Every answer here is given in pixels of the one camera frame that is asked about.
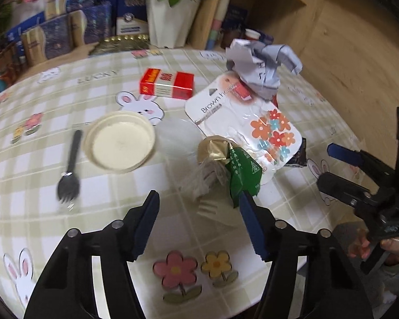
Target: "white blister packaging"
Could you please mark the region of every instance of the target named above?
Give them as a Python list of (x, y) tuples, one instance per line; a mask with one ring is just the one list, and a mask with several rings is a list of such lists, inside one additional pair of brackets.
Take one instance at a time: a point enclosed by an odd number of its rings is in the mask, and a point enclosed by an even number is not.
[(226, 72), (186, 101), (186, 114), (206, 136), (235, 141), (263, 169), (269, 182), (299, 150), (299, 131), (273, 105), (254, 94), (235, 72)]

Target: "red box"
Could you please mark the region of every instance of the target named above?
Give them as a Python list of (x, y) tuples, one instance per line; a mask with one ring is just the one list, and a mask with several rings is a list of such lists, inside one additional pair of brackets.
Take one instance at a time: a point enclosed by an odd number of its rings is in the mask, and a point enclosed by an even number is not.
[(164, 72), (148, 68), (140, 80), (140, 93), (178, 99), (189, 99), (194, 93), (194, 75), (183, 72)]

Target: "flower pot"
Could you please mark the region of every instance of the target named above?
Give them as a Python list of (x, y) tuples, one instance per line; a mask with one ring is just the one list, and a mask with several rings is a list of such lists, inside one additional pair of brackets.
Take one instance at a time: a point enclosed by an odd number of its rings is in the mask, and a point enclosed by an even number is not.
[(170, 7), (168, 0), (146, 0), (149, 39), (159, 48), (183, 47), (200, 0), (180, 0)]

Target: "table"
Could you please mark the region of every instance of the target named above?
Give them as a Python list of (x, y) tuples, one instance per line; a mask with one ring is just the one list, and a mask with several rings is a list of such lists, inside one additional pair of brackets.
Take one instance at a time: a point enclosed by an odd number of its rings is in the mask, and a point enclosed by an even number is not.
[[(193, 162), (155, 152), (142, 167), (115, 175), (96, 168), (82, 153), (77, 163), (81, 178), (77, 207), (68, 212), (56, 199), (56, 184), (66, 167), (74, 125), (118, 110), (115, 96), (120, 91), (138, 96), (138, 81), (149, 67), (193, 73), (199, 91), (226, 70), (226, 61), (193, 50), (164, 50), (162, 56), (140, 60), (130, 53), (110, 54), (32, 76), (9, 88), (7, 99), (0, 97), (0, 295), (19, 318), (35, 281), (68, 229), (100, 230), (142, 204), (152, 189), (160, 193), (160, 213), (144, 254), (129, 265), (146, 317), (224, 319), (260, 299), (270, 265), (254, 253), (245, 227), (227, 227), (197, 215), (196, 204), (179, 193), (177, 184), (195, 166)], [(256, 201), (296, 229), (332, 229), (349, 208), (321, 197), (316, 177), (328, 167), (348, 179), (358, 177), (356, 169), (326, 154), (331, 142), (357, 148), (358, 141), (332, 106), (300, 75), (294, 77), (284, 68), (279, 73), (280, 109), (307, 139), (307, 157), (316, 164), (309, 161), (310, 169), (279, 170), (262, 186)], [(164, 119), (186, 118), (184, 101), (158, 97), (155, 102), (164, 110)], [(185, 261), (198, 263), (195, 287), (202, 287), (198, 297), (177, 305), (163, 300), (171, 291), (165, 290), (153, 273), (154, 263), (165, 260), (173, 250), (180, 251)], [(205, 256), (219, 251), (225, 251), (220, 260), (224, 262), (227, 254), (232, 271), (239, 274), (223, 288), (215, 288), (208, 272), (200, 270)], [(99, 314), (106, 319), (109, 314), (98, 258), (94, 258), (93, 270)]]

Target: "human hand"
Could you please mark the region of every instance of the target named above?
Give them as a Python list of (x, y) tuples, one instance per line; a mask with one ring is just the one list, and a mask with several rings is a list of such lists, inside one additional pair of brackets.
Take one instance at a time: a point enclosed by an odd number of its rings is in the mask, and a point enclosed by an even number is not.
[[(371, 254), (370, 242), (366, 238), (367, 231), (358, 229), (358, 236), (356, 240), (349, 246), (349, 257), (361, 257), (366, 259)], [(399, 264), (399, 236), (394, 238), (387, 238), (380, 241), (382, 249), (390, 252), (385, 264), (392, 266)]]

